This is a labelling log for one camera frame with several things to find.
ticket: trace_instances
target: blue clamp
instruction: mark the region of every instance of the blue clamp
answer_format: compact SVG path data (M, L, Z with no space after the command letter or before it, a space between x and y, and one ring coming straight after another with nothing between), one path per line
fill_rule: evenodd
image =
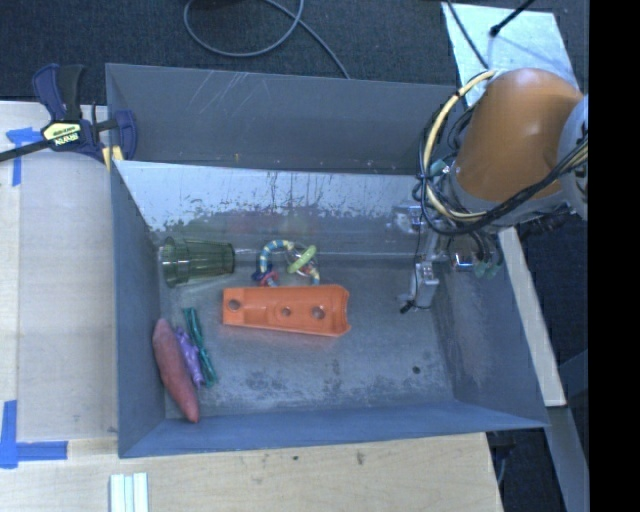
M0 153L0 162L18 158L41 149L73 151L108 165L106 146L100 141L100 133L118 129L122 157L130 160L137 146L137 130L131 110L119 110L112 119L98 123L93 113L92 122L82 118L78 102L78 82L83 66L49 64L33 77L33 89L38 101L51 116L42 130L41 140Z

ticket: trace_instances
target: bin floor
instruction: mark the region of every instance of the bin floor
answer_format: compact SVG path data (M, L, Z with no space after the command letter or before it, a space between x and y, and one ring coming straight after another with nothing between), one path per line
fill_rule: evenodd
M411 268L411 260L400 257L321 260L321 283L340 284L350 294L351 329L338 338L223 325L223 289L256 286L249 261L237 262L233 274L206 281L175 288L161 283L162 315L174 327L186 328L182 308L196 309L219 378L198 392L201 415L451 400L433 313L400 313L399 296L408 291ZM294 274L279 284L309 283ZM166 411L168 418L181 417L168 395Z

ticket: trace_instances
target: yellow cable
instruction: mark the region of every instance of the yellow cable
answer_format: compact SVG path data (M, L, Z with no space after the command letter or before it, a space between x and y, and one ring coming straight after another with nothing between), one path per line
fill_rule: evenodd
M445 118L447 117L447 115L449 114L449 112L451 111L451 109L453 108L453 106L460 99L462 99L471 89L473 89L476 85L478 85L480 82L483 82L485 80L489 80L495 74L496 74L495 70L488 70L488 71L484 71L484 72L476 75L474 78L469 80L463 87L458 89L456 94L451 96L447 100L447 102L444 104L442 109L440 109L440 112L438 113L438 116L436 117L435 121L433 122L433 127L431 128L431 131L429 132L429 136L427 137L427 142L425 143L425 149L424 149L423 156L422 156L422 163L423 163L423 167L425 169L427 169L428 166L429 166L429 160L431 159L431 152L433 151L433 146L435 144L435 140L436 140L436 137L438 135L438 132L440 131L440 127L443 124L443 122L444 122ZM486 212L462 213L462 212L454 212L454 211L448 210L438 200L438 198L434 194L433 190L431 190L431 187L429 186L429 183L425 183L425 185L426 185L425 191L426 191L427 197L429 198L429 201L431 202L431 204L433 204L433 207L436 210L438 210L445 217L449 217L449 218L454 219L454 220L460 220L460 221L469 222L469 221L476 220L476 219L482 217L486 213Z

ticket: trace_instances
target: wire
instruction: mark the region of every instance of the wire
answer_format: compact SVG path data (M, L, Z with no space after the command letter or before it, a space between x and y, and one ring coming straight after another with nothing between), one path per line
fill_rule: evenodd
M476 45L473 44L473 41L471 40L471 37L469 37L469 34L467 33L467 31L464 28L464 25L460 21L460 18L458 18L458 14L456 13L455 9L453 8L453 4L451 3L451 0L447 0L447 6L449 7L449 10L451 11L451 14L453 15L453 19L458 24L458 27L460 27L460 30L462 31L462 35L467 40L467 43L469 43L469 46L471 47L471 50L473 50L473 53L476 54L476 57L478 57L478 60L480 61L482 66L485 69L489 69L489 64L487 64L487 61L484 60L484 58L482 57L482 55L478 51L478 48L476 47Z
M281 12L285 13L287 16L292 18L293 19L293 23L291 24L289 29L285 32L285 34L280 39L278 39L278 41L273 43L272 45L270 45L270 46L268 46L266 48L263 48L261 50L256 50L256 51L247 52L247 53L227 52L227 51L224 51L224 50L220 50L219 48L215 48L215 47L205 43L204 41L202 41L202 39L200 39L195 34L195 32L193 31L193 29L191 27L191 24L189 23L189 11L191 9L191 4L193 4L194 1L195 0L189 0L187 2L187 4L184 6L184 11L183 11L184 26L187 29L187 32L189 33L189 35L193 38L193 40L196 43L198 43L204 49L206 49L206 50L208 50L208 51L210 51L212 53L216 53L216 54L222 55L224 57L233 57L233 58L258 57L260 55L264 55L264 54L276 49L278 46L280 46L282 43L284 43L289 38L289 36L293 33L293 31L296 29L296 27L298 25L300 25L309 34L311 34L311 36L320 44L320 46L322 46L324 51L327 52L327 54L331 57L331 59L340 68L340 71L342 72L344 77L347 78L347 79L351 78L349 76L349 73L345 69L344 65L342 64L342 62L340 62L340 59L338 59L336 54L331 50L331 48L329 48L327 43L325 43L324 40L309 25L307 25L304 21L302 21L302 11L304 9L304 0L300 0L300 4L298 6L298 11L296 12L296 14L292 13L291 11L289 11L285 7L281 6L280 4L274 2L273 0L262 0L263 2L271 5L272 7L275 7L276 9L280 10Z

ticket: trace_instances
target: black carpet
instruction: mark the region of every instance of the black carpet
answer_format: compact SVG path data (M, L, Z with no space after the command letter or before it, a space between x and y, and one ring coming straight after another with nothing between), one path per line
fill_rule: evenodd
M0 2L0 99L34 100L33 74L54 62L84 65L79 99L99 105L106 104L107 62L345 77L301 26L264 55L234 58L207 51L183 24L185 3ZM232 5L220 9L224 3ZM518 0L461 3L510 9L521 4ZM279 5L295 13L299 3L279 0ZM555 15L580 89L588 93L589 0L538 0L529 9ZM292 23L267 0L197 0L190 20L207 44L235 53L256 52L276 43ZM302 20L325 41L350 78L458 83L440 2L309 0ZM571 218L551 232L528 236L523 248L561 365L587 348L587 223ZM588 400L573 413L588 460ZM511 434L514 447L506 459L502 484L506 512L564 512L544 433Z

